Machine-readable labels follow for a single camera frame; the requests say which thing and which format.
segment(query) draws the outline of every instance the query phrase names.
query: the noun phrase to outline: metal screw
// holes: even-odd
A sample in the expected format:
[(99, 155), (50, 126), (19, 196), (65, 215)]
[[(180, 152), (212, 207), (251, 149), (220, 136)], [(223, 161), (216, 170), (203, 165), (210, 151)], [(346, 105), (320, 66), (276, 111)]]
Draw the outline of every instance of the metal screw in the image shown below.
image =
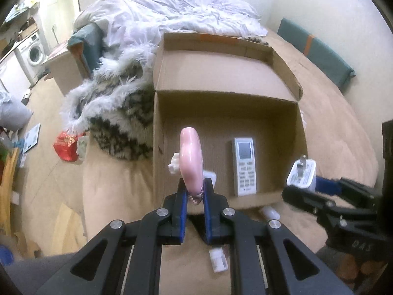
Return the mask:
[(346, 220), (340, 220), (340, 225), (342, 226), (342, 227), (346, 227), (346, 225), (347, 225), (347, 221)]
[(270, 226), (271, 228), (280, 228), (280, 227), (281, 227), (281, 222), (278, 221), (278, 220), (271, 220), (271, 221), (269, 222), (269, 226)]
[(235, 210), (233, 208), (227, 207), (224, 208), (223, 213), (227, 216), (232, 216), (233, 214), (235, 214)]
[(111, 228), (114, 229), (121, 228), (122, 225), (123, 223), (121, 222), (121, 220), (114, 220), (111, 222)]
[(166, 216), (168, 215), (169, 211), (166, 208), (159, 208), (157, 210), (157, 215), (158, 216)]

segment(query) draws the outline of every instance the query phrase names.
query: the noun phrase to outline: faux fur throw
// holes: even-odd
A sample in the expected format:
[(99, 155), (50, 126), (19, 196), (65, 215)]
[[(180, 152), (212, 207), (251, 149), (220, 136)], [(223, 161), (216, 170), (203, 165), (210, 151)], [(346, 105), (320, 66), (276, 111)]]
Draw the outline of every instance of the faux fur throw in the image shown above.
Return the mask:
[(101, 58), (93, 79), (66, 96), (62, 115), (68, 133), (90, 129), (100, 148), (110, 155), (127, 160), (150, 158), (155, 49), (142, 44), (125, 50), (117, 61)]

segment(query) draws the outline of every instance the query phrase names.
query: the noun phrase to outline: white power adapter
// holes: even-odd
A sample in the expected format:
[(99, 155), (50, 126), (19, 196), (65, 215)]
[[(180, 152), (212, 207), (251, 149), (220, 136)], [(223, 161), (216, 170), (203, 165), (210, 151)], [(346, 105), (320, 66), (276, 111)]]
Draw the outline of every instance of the white power adapter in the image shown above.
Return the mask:
[(293, 164), (288, 178), (286, 179), (286, 185), (294, 185), (298, 188), (315, 192), (315, 183), (316, 162), (311, 159), (306, 159), (306, 156), (303, 155)]

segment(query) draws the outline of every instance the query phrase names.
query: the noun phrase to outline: orange strap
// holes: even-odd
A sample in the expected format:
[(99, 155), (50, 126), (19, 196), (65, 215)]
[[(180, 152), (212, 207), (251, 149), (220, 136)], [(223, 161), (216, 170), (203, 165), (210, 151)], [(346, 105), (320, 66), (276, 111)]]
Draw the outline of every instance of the orange strap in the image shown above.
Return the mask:
[(306, 46), (304, 47), (303, 54), (307, 56), (310, 52), (311, 42), (315, 38), (312, 34), (307, 37)]

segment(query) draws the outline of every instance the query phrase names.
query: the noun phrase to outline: beige bed sheet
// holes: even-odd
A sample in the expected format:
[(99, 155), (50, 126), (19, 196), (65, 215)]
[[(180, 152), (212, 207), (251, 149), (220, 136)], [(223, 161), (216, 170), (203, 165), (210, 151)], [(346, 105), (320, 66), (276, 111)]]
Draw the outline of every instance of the beige bed sheet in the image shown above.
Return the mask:
[[(302, 85), (304, 94), (299, 105), (309, 157), (317, 162), (317, 174), (327, 178), (348, 177), (373, 186), (378, 173), (375, 152), (338, 88), (275, 33), (269, 32), (266, 41), (287, 62)], [(152, 211), (152, 190), (150, 160), (115, 159), (90, 139), (83, 174), (84, 216), (89, 239), (111, 220), (135, 221)], [(281, 221), (312, 251), (325, 244), (327, 236), (314, 216), (295, 211), (284, 202), (274, 207), (281, 214)], [(230, 294), (229, 271), (213, 273), (209, 249), (187, 223), (185, 243), (180, 247), (163, 248), (160, 294)]]

